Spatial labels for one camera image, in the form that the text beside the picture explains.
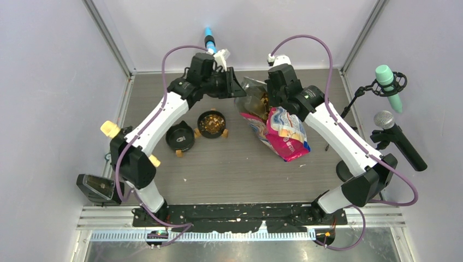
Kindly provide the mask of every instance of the snack bag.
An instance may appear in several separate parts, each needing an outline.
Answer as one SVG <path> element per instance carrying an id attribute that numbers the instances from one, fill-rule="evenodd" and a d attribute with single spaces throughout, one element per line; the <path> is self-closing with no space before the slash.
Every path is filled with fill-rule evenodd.
<path id="1" fill-rule="evenodd" d="M 264 82 L 245 78 L 241 86 L 248 96 L 236 98 L 235 106 L 260 141 L 287 162 L 310 152 L 302 122 L 282 107 L 269 107 Z"/>

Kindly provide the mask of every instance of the gray wood tabletop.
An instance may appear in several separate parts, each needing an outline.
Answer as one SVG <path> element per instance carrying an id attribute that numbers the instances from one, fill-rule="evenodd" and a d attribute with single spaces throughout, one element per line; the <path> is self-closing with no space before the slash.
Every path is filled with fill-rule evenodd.
<path id="1" fill-rule="evenodd" d="M 266 79 L 266 71 L 236 72 L 244 76 Z M 328 76 L 326 69 L 298 70 L 303 86 L 316 85 L 322 91 Z M 180 74 L 168 74 L 168 83 Z M 161 74 L 138 74 L 135 77 L 124 126 L 139 125 L 155 108 L 163 95 Z M 346 91 L 335 70 L 330 88 L 330 101 L 338 112 L 348 104 Z M 198 116 L 216 108 L 227 119 L 229 136 L 198 138 L 184 157 L 178 158 L 163 138 L 153 154 L 161 161 L 155 182 L 170 204 L 310 202 L 342 182 L 336 175 L 341 160 L 327 142 L 306 126 L 309 154 L 292 162 L 284 162 L 260 142 L 234 107 L 232 99 L 218 100 L 205 96 L 184 115 L 192 128 Z M 346 122 L 355 125 L 352 114 Z M 132 197 L 126 204 L 134 204 Z"/>

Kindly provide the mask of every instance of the white wall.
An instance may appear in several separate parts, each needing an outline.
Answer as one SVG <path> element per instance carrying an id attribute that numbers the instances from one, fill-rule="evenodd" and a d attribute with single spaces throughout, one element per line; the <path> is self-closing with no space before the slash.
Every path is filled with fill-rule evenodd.
<path id="1" fill-rule="evenodd" d="M 398 170 L 419 191 L 418 203 L 402 209 L 419 261 L 461 261 L 463 248 L 463 165 L 461 150 L 462 1 L 390 1 L 347 73 L 351 88 L 371 83 L 375 67 L 388 64 L 407 75 L 400 93 L 403 113 L 394 114 L 429 167 L 415 172 L 394 145 Z M 390 110 L 385 98 L 368 94 L 356 102 L 369 135 L 373 116 Z M 410 189 L 397 177 L 387 197 L 409 201 Z"/>
<path id="2" fill-rule="evenodd" d="M 69 261 L 126 78 L 82 1 L 4 2 L 0 32 L 0 260 Z"/>
<path id="3" fill-rule="evenodd" d="M 321 38 L 333 52 L 334 65 L 344 64 L 376 1 L 373 0 L 99 0 L 109 13 L 137 71 L 159 71 L 164 54 L 186 44 L 204 46 L 210 26 L 218 48 L 231 52 L 235 69 L 267 69 L 266 58 L 275 46 L 295 34 Z M 171 55 L 169 70 L 183 70 L 195 51 Z M 327 68 L 323 48 L 301 39 L 285 45 L 297 68 Z"/>

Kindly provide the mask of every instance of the green microphone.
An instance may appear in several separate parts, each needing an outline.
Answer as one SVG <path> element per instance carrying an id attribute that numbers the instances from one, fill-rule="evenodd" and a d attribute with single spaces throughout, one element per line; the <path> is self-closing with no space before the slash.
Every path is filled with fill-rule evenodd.
<path id="1" fill-rule="evenodd" d="M 394 81 L 394 74 L 390 70 L 389 66 L 383 64 L 376 68 L 375 71 L 376 80 L 382 86 L 390 85 Z M 392 91 L 394 88 L 388 86 L 384 89 L 385 91 Z M 392 109 L 397 113 L 402 113 L 402 101 L 400 100 L 399 94 L 388 97 L 389 103 L 391 104 Z"/>

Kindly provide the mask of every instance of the microphone grille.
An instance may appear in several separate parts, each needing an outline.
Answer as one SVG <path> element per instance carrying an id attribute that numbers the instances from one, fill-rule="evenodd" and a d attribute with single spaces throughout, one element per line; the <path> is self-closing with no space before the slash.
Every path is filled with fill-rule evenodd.
<path id="1" fill-rule="evenodd" d="M 375 115 L 375 125 L 382 129 L 389 129 L 394 126 L 394 116 L 389 111 L 381 111 Z"/>

